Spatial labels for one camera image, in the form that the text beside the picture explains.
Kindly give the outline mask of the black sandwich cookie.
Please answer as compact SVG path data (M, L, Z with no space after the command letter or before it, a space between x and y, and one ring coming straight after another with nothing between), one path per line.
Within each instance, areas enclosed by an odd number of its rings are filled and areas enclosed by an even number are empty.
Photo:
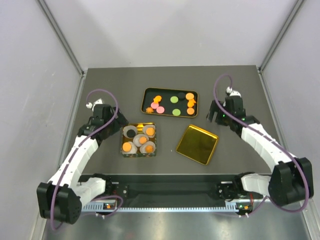
M127 135L128 138L134 138L136 136L136 132L133 129L129 129L126 132L126 135Z

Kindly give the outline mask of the orange flower cookie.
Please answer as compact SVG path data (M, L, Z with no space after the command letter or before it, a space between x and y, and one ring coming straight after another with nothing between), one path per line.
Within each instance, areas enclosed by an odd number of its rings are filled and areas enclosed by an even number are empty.
M148 141L148 138L145 136L141 136L138 141L141 145L143 145Z

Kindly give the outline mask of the orange spiky cookie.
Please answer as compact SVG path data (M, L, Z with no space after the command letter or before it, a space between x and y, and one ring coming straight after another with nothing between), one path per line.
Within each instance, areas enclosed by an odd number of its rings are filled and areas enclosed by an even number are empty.
M145 152L146 153L153 153L154 152L154 147L152 145L147 145L145 147Z

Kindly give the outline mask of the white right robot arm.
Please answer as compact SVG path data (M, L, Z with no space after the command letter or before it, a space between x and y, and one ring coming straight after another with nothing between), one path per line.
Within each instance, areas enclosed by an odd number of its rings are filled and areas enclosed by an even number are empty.
M224 101L211 102L207 121L227 126L264 160L271 175L245 172L234 179L233 192L245 198L251 192L269 197L278 207L303 201L306 205L314 195L311 162L288 152L252 115L247 115L243 98L228 87Z

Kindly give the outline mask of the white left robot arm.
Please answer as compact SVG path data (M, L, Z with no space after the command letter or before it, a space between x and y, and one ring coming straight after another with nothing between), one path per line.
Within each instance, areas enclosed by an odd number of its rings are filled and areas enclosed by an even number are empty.
M75 137L74 144L57 172L37 189L39 214L50 222L74 224L82 208L95 197L109 198L114 191L102 174L94 174L80 183L79 179L101 143L118 133L127 123L118 105L104 104L101 99L87 103L92 116Z

